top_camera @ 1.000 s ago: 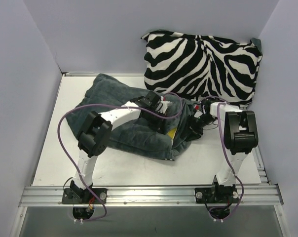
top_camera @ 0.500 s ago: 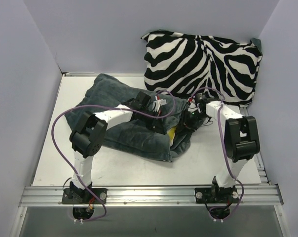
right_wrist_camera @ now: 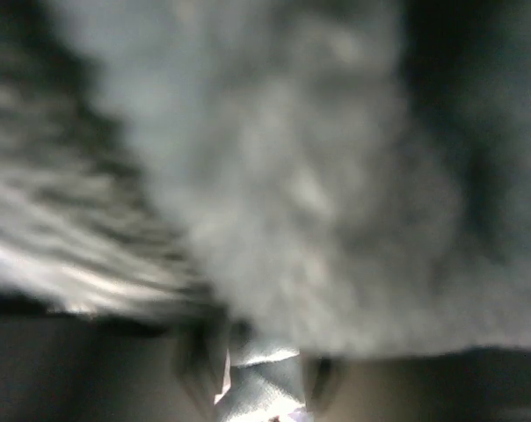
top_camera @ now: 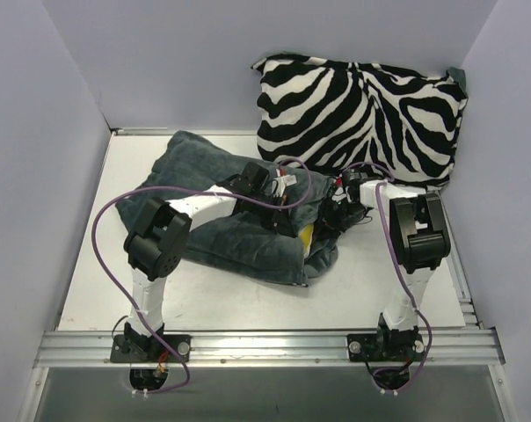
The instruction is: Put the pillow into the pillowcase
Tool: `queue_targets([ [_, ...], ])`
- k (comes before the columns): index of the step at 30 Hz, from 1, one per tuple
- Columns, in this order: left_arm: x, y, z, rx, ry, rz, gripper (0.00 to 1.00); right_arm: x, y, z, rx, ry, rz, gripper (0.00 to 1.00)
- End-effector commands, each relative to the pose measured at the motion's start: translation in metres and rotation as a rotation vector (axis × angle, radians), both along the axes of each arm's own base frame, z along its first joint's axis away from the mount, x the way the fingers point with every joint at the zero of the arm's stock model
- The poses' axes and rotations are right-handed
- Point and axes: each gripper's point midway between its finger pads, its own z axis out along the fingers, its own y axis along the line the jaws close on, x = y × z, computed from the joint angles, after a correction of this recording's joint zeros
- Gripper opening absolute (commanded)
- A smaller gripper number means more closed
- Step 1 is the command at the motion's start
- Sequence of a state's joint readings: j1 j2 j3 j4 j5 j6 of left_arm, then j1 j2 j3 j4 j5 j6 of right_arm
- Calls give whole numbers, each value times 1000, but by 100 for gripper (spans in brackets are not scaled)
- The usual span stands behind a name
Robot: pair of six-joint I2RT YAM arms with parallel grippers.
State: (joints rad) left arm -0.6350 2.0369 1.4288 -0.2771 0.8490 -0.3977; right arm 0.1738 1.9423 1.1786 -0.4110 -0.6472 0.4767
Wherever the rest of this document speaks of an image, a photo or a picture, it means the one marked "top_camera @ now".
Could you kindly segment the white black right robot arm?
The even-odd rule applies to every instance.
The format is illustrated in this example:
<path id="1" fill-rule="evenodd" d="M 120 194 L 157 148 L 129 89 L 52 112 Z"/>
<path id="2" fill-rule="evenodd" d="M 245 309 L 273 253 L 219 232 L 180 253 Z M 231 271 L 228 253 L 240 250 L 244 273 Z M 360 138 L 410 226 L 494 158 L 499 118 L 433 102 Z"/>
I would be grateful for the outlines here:
<path id="1" fill-rule="evenodd" d="M 379 213 L 399 286 L 379 317 L 376 353 L 393 360 L 419 341 L 418 318 L 427 284 L 451 250 L 440 197 L 348 168 L 335 179 L 319 214 L 318 233 L 338 237 L 369 211 Z"/>

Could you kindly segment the grey zebra pillowcase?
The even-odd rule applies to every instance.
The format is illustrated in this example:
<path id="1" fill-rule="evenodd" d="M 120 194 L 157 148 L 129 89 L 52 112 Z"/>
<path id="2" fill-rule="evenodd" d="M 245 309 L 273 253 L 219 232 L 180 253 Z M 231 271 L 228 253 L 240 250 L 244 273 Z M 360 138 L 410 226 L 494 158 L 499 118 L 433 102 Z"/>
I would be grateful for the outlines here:
<path id="1" fill-rule="evenodd" d="M 126 229 L 131 229 L 147 199 L 182 198 L 182 193 L 169 191 L 169 186 L 205 191 L 240 173 L 249 162 L 249 157 L 231 154 L 200 135 L 178 131 L 139 185 L 140 192 L 117 203 L 120 219 Z M 288 201 L 307 199 L 288 212 L 293 228 L 302 231 L 318 219 L 333 180 L 299 166 L 288 167 L 286 171 L 297 178 L 296 185 L 287 189 Z M 183 258 L 259 280 L 305 287 L 333 267 L 338 247 L 334 238 L 315 236 L 312 245 L 306 248 L 299 237 L 282 236 L 266 229 L 257 215 L 245 212 L 192 230 Z"/>

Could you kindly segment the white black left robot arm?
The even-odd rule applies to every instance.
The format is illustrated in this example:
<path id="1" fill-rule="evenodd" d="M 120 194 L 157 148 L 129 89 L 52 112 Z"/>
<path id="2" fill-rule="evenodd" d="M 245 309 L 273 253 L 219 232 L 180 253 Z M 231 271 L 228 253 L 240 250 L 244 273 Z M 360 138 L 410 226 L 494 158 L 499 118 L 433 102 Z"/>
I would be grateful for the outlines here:
<path id="1" fill-rule="evenodd" d="M 163 301 L 167 277 L 182 259 L 189 233 L 211 221 L 249 212 L 278 235 L 297 237 L 288 210 L 286 189 L 297 183 L 282 169 L 272 178 L 268 170 L 248 163 L 206 191 L 191 191 L 180 200 L 151 198 L 129 230 L 124 243 L 133 274 L 135 306 L 124 327 L 122 350 L 152 361 L 165 346 Z"/>

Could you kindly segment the cream quilted pillow yellow trim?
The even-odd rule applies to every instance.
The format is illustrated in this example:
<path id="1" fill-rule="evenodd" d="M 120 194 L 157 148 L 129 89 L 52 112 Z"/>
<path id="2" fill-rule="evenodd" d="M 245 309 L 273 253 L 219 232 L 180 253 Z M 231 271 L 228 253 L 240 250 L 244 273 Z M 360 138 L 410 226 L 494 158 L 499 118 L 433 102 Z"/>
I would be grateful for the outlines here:
<path id="1" fill-rule="evenodd" d="M 315 228 L 315 225 L 313 223 L 307 224 L 298 233 L 298 237 L 302 241 L 303 256 L 305 258 L 307 258 L 310 254 L 310 249 L 311 249 L 311 245 L 313 243 L 313 237 L 314 237 L 314 228 Z"/>

